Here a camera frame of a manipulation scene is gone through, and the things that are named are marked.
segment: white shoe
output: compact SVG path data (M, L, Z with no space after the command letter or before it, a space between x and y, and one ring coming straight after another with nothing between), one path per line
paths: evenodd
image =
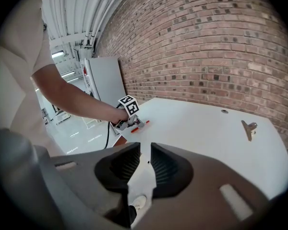
M146 197L144 195L138 196L133 202L132 206L135 207L136 212L142 209L146 204Z

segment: black pants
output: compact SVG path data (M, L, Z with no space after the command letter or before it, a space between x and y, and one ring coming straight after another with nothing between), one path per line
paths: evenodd
M130 224L132 224L136 218L136 210L135 207L132 205L129 205L129 219L130 219ZM122 210L116 217L114 222L121 225L122 227L128 228L128 223L125 220L124 217L125 212Z

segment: black cable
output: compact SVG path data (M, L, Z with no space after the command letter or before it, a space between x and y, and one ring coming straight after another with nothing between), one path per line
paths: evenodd
M109 142L109 133L110 133L110 122L108 122L108 134L107 134L107 142L106 142L106 145L105 145L105 148L107 148L108 146L108 142Z

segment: white t-shirt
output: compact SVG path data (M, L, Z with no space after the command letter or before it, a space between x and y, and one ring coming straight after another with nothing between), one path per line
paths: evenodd
M58 156L63 152L46 131L30 79L54 64L41 6L42 0L21 0L1 29L0 128L20 133L33 145L47 148L50 156Z

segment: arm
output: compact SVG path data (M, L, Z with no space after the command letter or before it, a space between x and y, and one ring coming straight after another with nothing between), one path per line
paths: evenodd
M111 121L114 124L128 119L125 110L96 100L66 82L54 64L39 69L32 78L47 100L70 114Z

